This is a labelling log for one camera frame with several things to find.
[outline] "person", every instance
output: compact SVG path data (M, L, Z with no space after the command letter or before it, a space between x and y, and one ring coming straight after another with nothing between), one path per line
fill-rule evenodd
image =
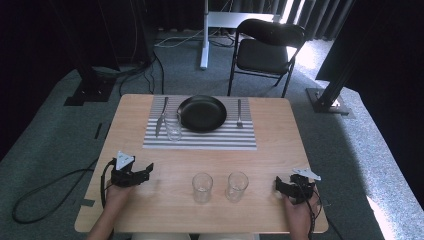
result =
M127 188L121 188L115 185L110 185L110 181L108 181L107 184L107 192L106 192L106 204L103 209L102 214L97 219L96 223L94 224L93 228L89 232L87 236L87 240L106 240L109 238L115 221L119 216L120 211L125 206L132 190L135 186L127 187ZM290 230L290 238L292 240L307 240L309 229L311 226L311 213L309 210L309 207L306 202L303 202L301 204L294 205L288 196L285 194L282 195L282 200L284 202L286 217L288 220L289 230ZM317 214L317 205L318 205L318 196L317 194L313 194L312 198L309 199L309 203L312 207L312 210L314 211L314 214L316 216ZM157 237L149 237L154 236L155 234L140 234L136 237L136 239L159 239ZM202 236L200 235L199 239L213 239L214 236L211 236L212 234L209 234L208 236ZM189 239L188 234L165 234L163 235L163 240L166 239ZM234 239L246 239L245 237L249 238L249 236L244 235L233 235Z

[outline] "black plate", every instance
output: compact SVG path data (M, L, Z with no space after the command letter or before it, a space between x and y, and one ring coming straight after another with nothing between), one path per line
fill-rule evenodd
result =
M227 109L218 99L197 95L178 107L181 124L195 132L209 132L220 127L227 118Z

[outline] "striped placemat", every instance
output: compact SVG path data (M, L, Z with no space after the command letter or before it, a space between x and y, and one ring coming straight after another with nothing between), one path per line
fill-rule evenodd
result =
M153 97L149 122L144 137L143 148L164 149L208 149L208 150L256 150L256 139L250 116L247 98L215 97L227 109L227 119L224 124L207 133L195 133L182 128L182 138L178 142L168 140L165 123L162 124L159 137L156 138L156 122L162 113L166 95ZM180 104L191 96L168 96L167 112L176 112ZM238 103L241 100L241 119L243 128L237 128Z

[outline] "carpeted floor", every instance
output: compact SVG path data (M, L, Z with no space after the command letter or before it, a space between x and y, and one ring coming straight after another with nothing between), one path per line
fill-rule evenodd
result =
M161 33L159 38L191 35L191 32ZM230 44L228 39L212 39ZM358 93L343 89L341 97L354 118L314 113L306 88L321 88L314 81L331 42L308 42L302 50L286 98L292 104L311 168L322 177L318 183L326 214L334 224L314 239L420 239L424 214L397 167L386 143ZM156 47L165 73L165 93L224 96L227 92L232 48L211 44L209 66L200 70L200 41L176 47ZM32 123L0 163L0 239L84 239L74 229L91 174L87 173L63 204L45 219L19 224L12 219L18 199L71 171L87 168L100 154L120 95L161 94L162 73L158 61L144 73L119 78L108 102L64 106L80 77L70 72L51 92ZM280 97L283 85L274 80L236 77L232 95ZM29 196L16 213L24 220L37 219L60 203L79 174ZM117 233L114 239L127 239ZM289 239L287 235L262 234L262 240Z

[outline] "fork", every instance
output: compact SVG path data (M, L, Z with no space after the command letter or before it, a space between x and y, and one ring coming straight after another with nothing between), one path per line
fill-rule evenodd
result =
M238 112L239 118L237 120L237 128L243 128L243 122L241 121L241 100L238 100Z

